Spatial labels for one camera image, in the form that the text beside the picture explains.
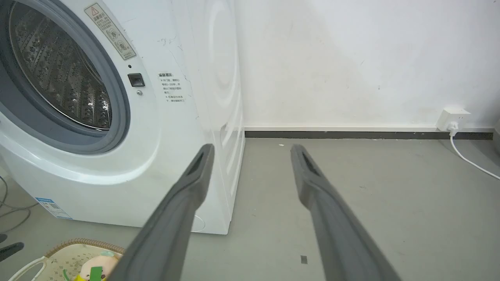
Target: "wicker basket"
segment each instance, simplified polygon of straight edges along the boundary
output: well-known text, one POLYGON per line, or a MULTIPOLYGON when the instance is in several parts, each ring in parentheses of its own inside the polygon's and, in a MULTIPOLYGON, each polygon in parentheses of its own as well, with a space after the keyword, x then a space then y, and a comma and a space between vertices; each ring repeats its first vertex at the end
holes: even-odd
POLYGON ((21 268, 9 281, 18 280, 38 264, 43 264, 43 266, 34 276, 33 281, 65 281, 63 270, 66 270, 67 276, 73 279, 80 274, 80 269, 86 261, 99 256, 103 251, 110 251, 121 257, 125 249, 91 239, 69 240, 21 268))

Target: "gray floor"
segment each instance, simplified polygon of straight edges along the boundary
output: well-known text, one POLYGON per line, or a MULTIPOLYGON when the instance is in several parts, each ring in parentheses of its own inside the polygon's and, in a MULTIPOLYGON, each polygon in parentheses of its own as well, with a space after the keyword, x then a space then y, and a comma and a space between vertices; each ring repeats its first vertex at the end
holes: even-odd
MULTIPOLYGON (((248 139, 229 234, 192 234, 183 280, 324 280, 310 215, 297 199, 293 143, 309 150, 403 280, 498 280, 500 181, 459 159, 447 140, 371 139, 248 139)), ((456 145, 500 175, 489 141, 456 145)), ((13 188, 8 201, 32 200, 13 188)), ((20 217, 1 218, 0 228, 20 217)), ((26 245, 0 262, 0 279, 61 241, 83 237, 126 247, 137 233, 56 219, 36 207, 0 244, 26 245)))

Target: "power socket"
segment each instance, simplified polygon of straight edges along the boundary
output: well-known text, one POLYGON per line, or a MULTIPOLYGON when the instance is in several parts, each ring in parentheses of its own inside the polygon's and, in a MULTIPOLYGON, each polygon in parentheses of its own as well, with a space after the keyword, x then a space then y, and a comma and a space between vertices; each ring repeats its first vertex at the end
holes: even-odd
POLYGON ((462 130, 470 116, 471 113, 463 108, 445 108, 436 122, 436 127, 446 132, 448 131, 450 123, 456 122, 458 124, 458 129, 462 130))

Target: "warning label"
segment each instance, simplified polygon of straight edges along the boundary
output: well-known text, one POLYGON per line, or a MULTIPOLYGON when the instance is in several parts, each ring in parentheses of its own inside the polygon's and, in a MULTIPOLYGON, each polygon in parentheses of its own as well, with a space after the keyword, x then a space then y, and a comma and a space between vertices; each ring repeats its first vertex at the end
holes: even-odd
POLYGON ((136 56, 136 52, 132 49, 129 42, 125 39, 123 34, 118 30, 115 23, 104 12, 99 4, 95 3, 92 6, 86 8, 85 13, 100 28, 102 33, 106 35, 106 37, 113 44, 114 48, 118 51, 118 53, 124 60, 128 60, 136 56))
POLYGON ((159 82, 167 103, 185 103, 186 99, 182 94, 181 81, 172 73, 165 71, 158 73, 159 82))

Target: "front-loading washing machine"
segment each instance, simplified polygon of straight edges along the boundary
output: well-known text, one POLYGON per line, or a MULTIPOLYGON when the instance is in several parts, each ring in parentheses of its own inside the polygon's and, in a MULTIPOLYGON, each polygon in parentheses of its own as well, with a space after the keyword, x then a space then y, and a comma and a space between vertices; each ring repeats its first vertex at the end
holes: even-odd
POLYGON ((54 216, 141 227, 215 146, 192 231, 227 234, 245 144, 233 0, 0 0, 0 154, 54 216))

